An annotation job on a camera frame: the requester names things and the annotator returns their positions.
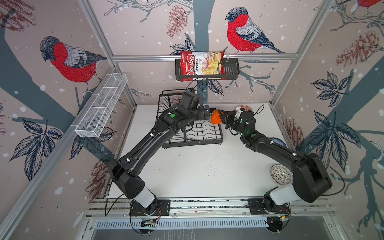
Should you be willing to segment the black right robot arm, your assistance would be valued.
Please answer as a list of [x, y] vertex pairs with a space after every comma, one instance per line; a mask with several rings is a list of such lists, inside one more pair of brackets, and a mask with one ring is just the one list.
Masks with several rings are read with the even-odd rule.
[[284, 204], [303, 200], [312, 203], [333, 186], [332, 180], [316, 154], [302, 154], [275, 143], [255, 128], [252, 111], [219, 110], [226, 129], [240, 135], [243, 145], [280, 163], [292, 173], [290, 184], [276, 187], [264, 194], [263, 205], [268, 213], [275, 213]]

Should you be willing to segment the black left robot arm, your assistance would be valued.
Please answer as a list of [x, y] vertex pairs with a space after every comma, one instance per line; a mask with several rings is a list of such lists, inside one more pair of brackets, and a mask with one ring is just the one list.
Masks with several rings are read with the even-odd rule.
[[138, 202], [151, 215], [157, 209], [157, 197], [139, 177], [150, 158], [179, 131], [204, 119], [203, 98], [192, 92], [182, 93], [179, 103], [163, 110], [154, 127], [126, 155], [106, 163], [113, 183], [130, 200]]

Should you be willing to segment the black wire dish rack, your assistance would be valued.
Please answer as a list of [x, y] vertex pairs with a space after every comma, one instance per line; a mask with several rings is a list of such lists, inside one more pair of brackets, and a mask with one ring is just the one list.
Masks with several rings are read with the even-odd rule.
[[[164, 110], [181, 102], [182, 92], [182, 89], [162, 91], [159, 95], [157, 118], [160, 117]], [[203, 120], [194, 121], [178, 131], [163, 144], [163, 149], [199, 145], [221, 145], [222, 142], [223, 133], [221, 126], [212, 124], [209, 118], [204, 118]]]

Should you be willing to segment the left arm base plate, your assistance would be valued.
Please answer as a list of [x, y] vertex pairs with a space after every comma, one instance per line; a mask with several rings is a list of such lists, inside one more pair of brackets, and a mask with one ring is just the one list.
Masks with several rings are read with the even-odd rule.
[[168, 216], [170, 214], [171, 201], [155, 199], [147, 208], [144, 208], [135, 200], [131, 202], [131, 217]]

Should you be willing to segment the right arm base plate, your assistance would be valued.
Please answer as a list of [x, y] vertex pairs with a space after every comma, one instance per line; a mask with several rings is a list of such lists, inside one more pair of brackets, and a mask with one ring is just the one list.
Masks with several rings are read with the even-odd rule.
[[248, 199], [245, 207], [250, 210], [251, 215], [290, 215], [288, 204], [276, 205], [273, 201], [262, 198]]

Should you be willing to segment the orange plastic bowl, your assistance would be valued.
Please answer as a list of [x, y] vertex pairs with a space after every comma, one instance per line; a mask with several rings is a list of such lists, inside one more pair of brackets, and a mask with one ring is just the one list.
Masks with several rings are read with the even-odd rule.
[[211, 123], [213, 125], [221, 124], [222, 123], [221, 115], [222, 115], [221, 110], [218, 110], [218, 109], [214, 110], [211, 116]]

